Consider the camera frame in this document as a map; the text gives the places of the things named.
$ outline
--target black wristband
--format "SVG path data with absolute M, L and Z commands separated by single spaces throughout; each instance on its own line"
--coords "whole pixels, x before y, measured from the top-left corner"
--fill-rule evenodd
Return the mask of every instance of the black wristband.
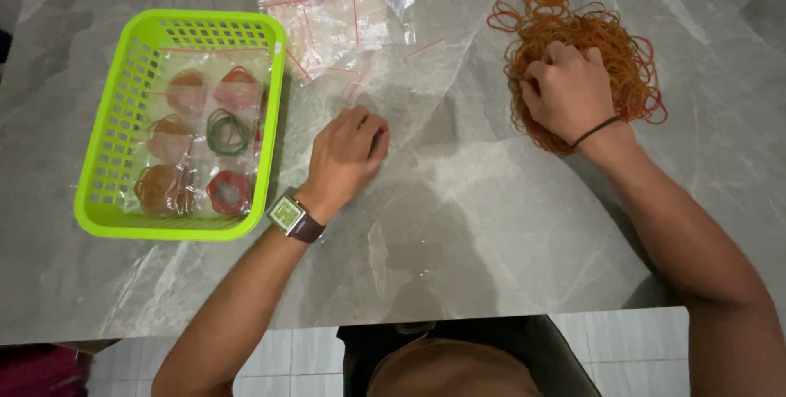
M 604 127 L 607 127 L 607 126 L 609 126 L 609 125 L 611 125 L 611 124 L 613 124 L 614 122 L 617 122 L 617 121 L 619 121 L 619 116 L 615 116 L 615 117 L 613 117 L 613 118 L 611 118 L 609 120 L 606 120 L 605 122 L 601 123 L 599 126 L 597 126 L 594 129 L 592 129 L 591 131 L 588 131 L 588 132 L 584 133 L 582 135 L 582 137 L 580 137 L 577 141 L 575 141 L 573 143 L 573 145 L 571 145 L 571 150 L 575 150 L 576 147 L 578 147 L 578 145 L 581 144 L 582 141 L 584 141 L 586 138 L 589 138 L 594 133 L 597 133 L 598 131 L 603 130 Z

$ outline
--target wristwatch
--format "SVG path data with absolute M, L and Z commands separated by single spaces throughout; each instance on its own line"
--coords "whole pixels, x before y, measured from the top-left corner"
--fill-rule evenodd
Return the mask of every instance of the wristwatch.
M 325 231 L 325 226 L 312 219 L 300 202 L 286 194 L 273 204 L 267 217 L 286 236 L 294 237 L 307 244 L 316 242 Z

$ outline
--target brown leather watch strap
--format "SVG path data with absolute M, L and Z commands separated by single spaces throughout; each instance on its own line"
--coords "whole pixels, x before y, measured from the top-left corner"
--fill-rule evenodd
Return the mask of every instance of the brown leather watch strap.
M 317 223 L 317 221 L 313 220 L 307 213 L 303 216 L 303 219 L 295 225 L 295 228 L 292 229 L 289 236 L 294 237 L 298 241 L 312 244 L 319 239 L 323 232 L 325 232 L 325 226 Z

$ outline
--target person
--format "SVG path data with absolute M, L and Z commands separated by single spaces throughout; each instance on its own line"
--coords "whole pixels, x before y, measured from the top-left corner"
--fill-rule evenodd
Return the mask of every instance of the person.
M 615 115 L 597 49 L 580 52 L 555 41 L 521 84 L 532 117 L 569 144 Z M 377 174 L 389 137 L 378 115 L 360 106 L 342 111 L 314 139 L 309 175 L 295 199 L 328 224 Z M 688 309 L 692 395 L 786 394 L 786 345 L 775 307 L 732 239 L 648 158 L 626 123 L 595 131 L 577 150 L 612 183 L 648 255 Z M 182 333 L 152 396 L 231 395 L 306 249 L 276 227 L 265 231 Z M 541 395 L 520 357 L 490 345 L 420 337 L 370 365 L 373 376 L 360 393 Z

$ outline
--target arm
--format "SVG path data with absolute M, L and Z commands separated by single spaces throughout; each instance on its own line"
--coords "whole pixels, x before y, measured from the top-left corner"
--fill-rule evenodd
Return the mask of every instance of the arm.
M 314 139 L 309 177 L 295 198 L 327 223 L 377 174 L 389 136 L 387 121 L 366 108 L 344 110 Z M 307 247 L 268 228 L 185 328 L 156 374 L 152 396 L 231 395 Z
M 522 91 L 533 118 L 568 143 L 614 116 L 597 49 L 584 57 L 553 43 L 544 61 L 527 69 Z M 693 395 L 782 395 L 786 345 L 772 299 L 742 251 L 649 159 L 625 123 L 578 149 L 611 181 L 654 264 L 688 308 Z

